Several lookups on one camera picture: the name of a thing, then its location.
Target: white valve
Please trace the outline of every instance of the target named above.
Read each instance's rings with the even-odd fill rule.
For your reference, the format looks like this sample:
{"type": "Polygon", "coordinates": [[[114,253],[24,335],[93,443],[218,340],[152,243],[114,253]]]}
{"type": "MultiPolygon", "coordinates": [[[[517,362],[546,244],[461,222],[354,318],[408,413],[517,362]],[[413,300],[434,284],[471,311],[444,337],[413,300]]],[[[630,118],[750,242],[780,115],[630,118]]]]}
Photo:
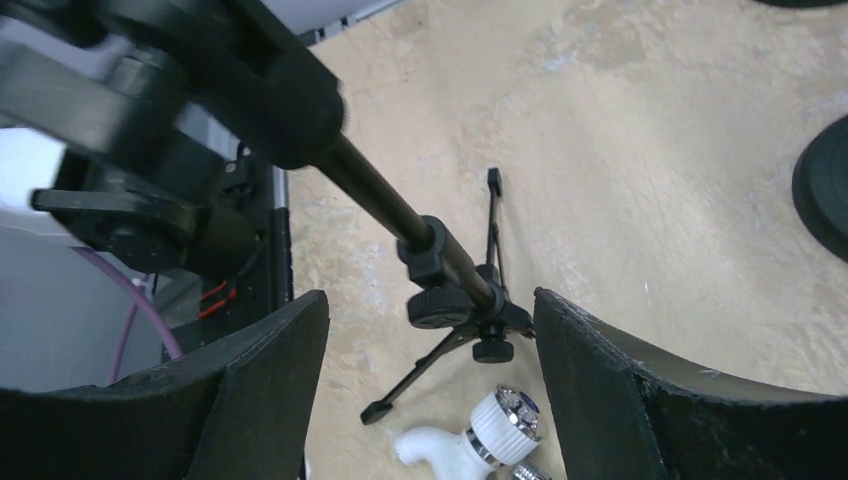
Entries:
{"type": "Polygon", "coordinates": [[[539,408],[513,388],[498,386],[474,408],[470,423],[459,434],[414,428],[395,440],[395,451],[406,465],[429,463],[436,480],[485,480],[539,445],[539,408]]]}

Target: white plastic elbow pipe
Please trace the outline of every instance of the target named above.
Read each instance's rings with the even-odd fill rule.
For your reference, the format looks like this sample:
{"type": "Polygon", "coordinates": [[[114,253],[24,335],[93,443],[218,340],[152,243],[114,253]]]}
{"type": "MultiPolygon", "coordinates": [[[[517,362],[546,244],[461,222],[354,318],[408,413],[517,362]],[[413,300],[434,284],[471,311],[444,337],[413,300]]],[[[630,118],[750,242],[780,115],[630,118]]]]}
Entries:
{"type": "Polygon", "coordinates": [[[468,430],[453,434],[434,427],[414,428],[395,440],[395,451],[406,465],[429,463],[436,480],[485,480],[539,445],[538,415],[538,407],[526,394],[499,386],[474,409],[468,430]]]}

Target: table surface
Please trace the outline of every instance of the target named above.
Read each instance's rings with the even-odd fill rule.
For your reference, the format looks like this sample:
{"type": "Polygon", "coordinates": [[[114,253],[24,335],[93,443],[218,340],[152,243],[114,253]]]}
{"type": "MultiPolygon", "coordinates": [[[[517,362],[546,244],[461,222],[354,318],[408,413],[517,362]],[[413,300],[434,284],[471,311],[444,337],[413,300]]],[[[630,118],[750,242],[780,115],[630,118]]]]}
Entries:
{"type": "MultiPolygon", "coordinates": [[[[848,113],[846,23],[848,7],[747,0],[410,0],[315,52],[344,82],[354,143],[481,261],[486,169],[501,168],[518,304],[541,285],[710,368],[837,394],[848,266],[804,229],[790,180],[848,113]]],[[[290,182],[297,288],[327,290],[332,310],[307,445],[316,478],[432,478],[395,458],[397,434],[459,431],[497,383],[547,403],[518,339],[507,365],[478,365],[470,348],[444,358],[361,426],[446,332],[407,324],[416,288],[388,233],[317,171],[290,182]]],[[[540,460],[561,478],[551,433],[540,460]]]]}

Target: adjustment knob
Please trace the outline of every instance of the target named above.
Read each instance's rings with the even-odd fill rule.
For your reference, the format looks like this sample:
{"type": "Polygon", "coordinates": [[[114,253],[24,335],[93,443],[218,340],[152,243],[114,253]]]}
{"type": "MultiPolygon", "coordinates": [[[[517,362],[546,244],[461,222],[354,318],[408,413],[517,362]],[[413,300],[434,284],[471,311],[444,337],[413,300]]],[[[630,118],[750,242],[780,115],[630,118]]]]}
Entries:
{"type": "Polygon", "coordinates": [[[489,339],[475,343],[471,354],[478,363],[507,363],[512,361],[515,347],[505,340],[489,339]]]}
{"type": "Polygon", "coordinates": [[[471,318],[471,298],[455,287],[429,288],[409,299],[406,310],[415,328],[455,327],[471,318]]]}

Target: black pole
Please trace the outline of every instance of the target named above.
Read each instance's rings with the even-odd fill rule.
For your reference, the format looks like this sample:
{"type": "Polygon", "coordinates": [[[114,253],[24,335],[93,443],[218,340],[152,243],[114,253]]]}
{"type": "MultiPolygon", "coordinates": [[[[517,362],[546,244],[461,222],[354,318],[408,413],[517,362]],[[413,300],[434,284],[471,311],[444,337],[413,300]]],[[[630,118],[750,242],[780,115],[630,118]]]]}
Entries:
{"type": "MultiPolygon", "coordinates": [[[[316,166],[409,249],[420,252],[433,245],[430,226],[347,138],[341,136],[316,166]]],[[[452,280],[478,307],[491,307],[494,292],[477,274],[474,261],[458,242],[449,243],[445,261],[455,273],[452,280]]]]}

